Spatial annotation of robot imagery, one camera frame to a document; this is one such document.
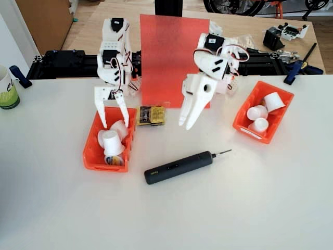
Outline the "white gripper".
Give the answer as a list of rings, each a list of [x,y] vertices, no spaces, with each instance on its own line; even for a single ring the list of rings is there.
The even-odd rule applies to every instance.
[[[182,126],[186,122],[186,130],[193,127],[202,111],[213,98],[216,86],[217,80],[204,73],[187,74],[182,85],[184,100],[178,120],[179,126]]]
[[[109,86],[96,86],[94,87],[94,100],[95,107],[99,114],[100,120],[102,122],[103,128],[107,128],[106,115],[105,115],[105,106],[104,101],[115,99],[117,104],[121,110],[124,124],[128,128],[129,127],[129,113],[127,110],[127,106],[124,99],[124,94],[122,90],[114,90]]]

